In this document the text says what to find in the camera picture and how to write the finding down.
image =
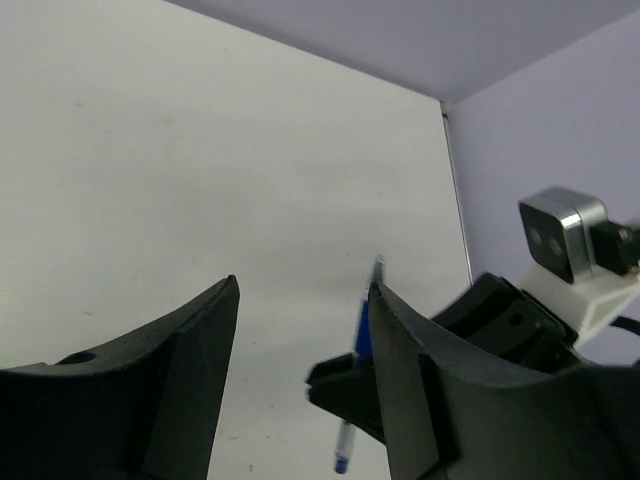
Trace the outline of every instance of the white table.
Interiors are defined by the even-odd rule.
[[[314,362],[373,259],[425,314],[469,281],[438,104],[155,0],[0,5],[0,366],[241,288],[220,480],[334,478]],[[360,434],[350,479],[388,477]]]

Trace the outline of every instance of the marker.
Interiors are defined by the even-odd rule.
[[[382,255],[376,257],[376,261],[373,265],[373,272],[371,273],[371,282],[382,283],[384,277],[384,259]],[[371,337],[369,336],[369,301],[368,291],[362,299],[362,309],[360,310],[360,323],[356,331],[356,339],[353,345],[353,363],[354,367],[357,365],[358,357],[371,355]],[[353,441],[356,436],[356,427],[349,422],[343,420],[340,424],[340,430],[338,432],[338,443],[336,445],[336,457],[334,470],[341,475],[347,473],[349,467],[349,459],[351,458],[351,451],[353,450]]]

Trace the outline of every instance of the camera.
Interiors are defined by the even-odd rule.
[[[551,187],[519,207],[529,252],[538,264],[567,283],[593,277],[597,265],[590,230],[608,219],[600,199]]]

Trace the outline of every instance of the white bracket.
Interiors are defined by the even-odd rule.
[[[610,325],[640,294],[640,275],[619,277],[601,269],[589,280],[569,284],[534,263],[519,286],[578,332],[577,348]]]

